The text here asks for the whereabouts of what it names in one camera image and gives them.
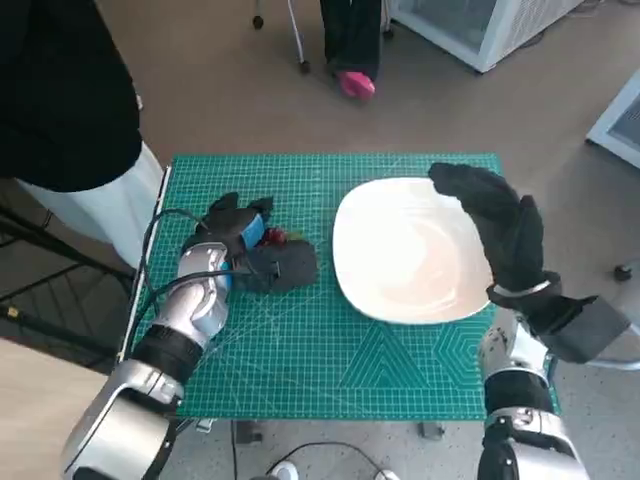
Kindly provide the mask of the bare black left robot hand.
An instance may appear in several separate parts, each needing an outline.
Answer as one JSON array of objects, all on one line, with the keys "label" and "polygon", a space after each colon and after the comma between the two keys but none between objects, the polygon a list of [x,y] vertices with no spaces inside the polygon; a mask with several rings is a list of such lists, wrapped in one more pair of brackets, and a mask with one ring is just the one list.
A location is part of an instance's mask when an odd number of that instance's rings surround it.
[{"label": "bare black left robot hand", "polygon": [[245,207],[239,205],[237,192],[219,197],[196,227],[196,237],[221,243],[230,258],[253,249],[263,238],[274,199],[262,197]]}]

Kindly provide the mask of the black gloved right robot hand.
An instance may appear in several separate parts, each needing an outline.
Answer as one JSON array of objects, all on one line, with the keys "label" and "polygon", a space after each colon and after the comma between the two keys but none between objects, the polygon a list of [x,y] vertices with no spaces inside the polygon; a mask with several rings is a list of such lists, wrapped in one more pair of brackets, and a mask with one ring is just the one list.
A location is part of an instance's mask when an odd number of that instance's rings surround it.
[{"label": "black gloved right robot hand", "polygon": [[534,198],[519,195],[504,177],[480,167],[435,163],[436,191],[454,197],[471,217],[493,283],[516,293],[542,284],[544,227]]}]

